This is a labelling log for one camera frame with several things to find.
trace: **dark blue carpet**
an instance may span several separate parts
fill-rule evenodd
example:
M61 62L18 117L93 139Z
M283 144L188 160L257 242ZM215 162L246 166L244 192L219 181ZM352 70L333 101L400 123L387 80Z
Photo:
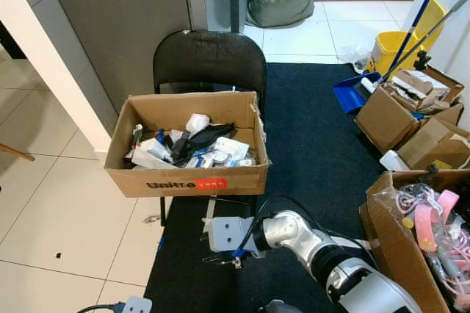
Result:
M379 154L354 124L354 116L342 112L331 89L354 75L348 65L268 65L265 130L272 166L258 204L270 195L290 195L324 226L363 237L358 207L382 172ZM206 206L205 200L173 200L145 291L153 313L254 313L273 298L304 313L339 312L288 250L249 259L237 271L231 265L202 263L211 255L207 241L200 240ZM276 201L270 209L295 208ZM223 201L215 208L216 216L248 212L248 206Z

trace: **black chair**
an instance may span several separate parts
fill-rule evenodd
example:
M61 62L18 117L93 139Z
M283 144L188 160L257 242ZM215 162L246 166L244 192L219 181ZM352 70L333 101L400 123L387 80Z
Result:
M267 67L261 49L249 37L231 32L176 32L167 36L153 56L155 93L161 84L186 83L185 91L207 88L201 83L223 84L254 90L264 119ZM252 196L252 213L256 196ZM166 223L165 198L160 198L161 223Z

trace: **red label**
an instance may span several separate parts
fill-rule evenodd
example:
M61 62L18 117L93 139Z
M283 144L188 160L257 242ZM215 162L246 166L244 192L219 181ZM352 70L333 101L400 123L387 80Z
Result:
M227 188L227 179L195 179L194 183L199 190L224 190Z

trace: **blue dustpan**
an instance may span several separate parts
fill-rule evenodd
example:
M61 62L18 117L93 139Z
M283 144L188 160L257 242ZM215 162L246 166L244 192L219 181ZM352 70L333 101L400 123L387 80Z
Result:
M362 106L366 104L366 101L358 94L357 91L354 89L354 85L359 83L361 79L367 78L371 82L375 82L380 79L382 76L378 72L366 73L362 76L354 76L353 78L349 78L343 80L336 84L333 87L333 91L338 99L339 103L341 104L341 108L346 113L351 113L360 109Z

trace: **broom handle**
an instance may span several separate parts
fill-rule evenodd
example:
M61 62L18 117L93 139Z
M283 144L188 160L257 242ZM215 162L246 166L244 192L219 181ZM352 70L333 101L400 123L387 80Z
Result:
M398 59L399 59L400 56L402 55L403 50L405 50L405 47L406 47L408 41L410 40L411 35L412 35L413 32L414 32L414 29L416 29L416 26L418 25L419 19L421 19L421 17L423 16L424 10L426 9L427 5L429 4L429 1L430 1L430 0L424 0L424 1L423 1L423 4L421 5L421 8L419 8L418 14L416 14L416 17L414 18L414 21L413 21L413 23L411 24L411 27L410 27L410 29L408 30L408 33L407 33L407 35L405 36L405 39L403 40L402 45L401 45L400 48L398 49L398 52L397 52L397 54L395 55L394 61L391 63L390 67L393 67L394 65L397 64Z
M391 72L393 72L399 65L401 65L407 58L409 58L410 55L413 54L413 52L415 52L415 50L426 40L428 39L428 37L434 33L435 30L437 30L438 27L440 27L442 25L443 22L445 22L448 17L453 14L454 12L457 12L460 7L463 6L463 4L467 2L467 0L458 0L457 3L455 3L452 8L449 10L449 12L444 16L442 17L442 19L440 21L437 22L437 24L435 26L433 26L433 28L425 35L421 38L420 41L418 41L416 43L415 46L413 46L413 48L411 48L406 54L405 56L403 56L397 63L395 63L394 65L392 65L390 67L390 69L388 70L387 73L384 74L384 76L380 79L380 83L383 83L383 82L386 82L388 77L390 76Z

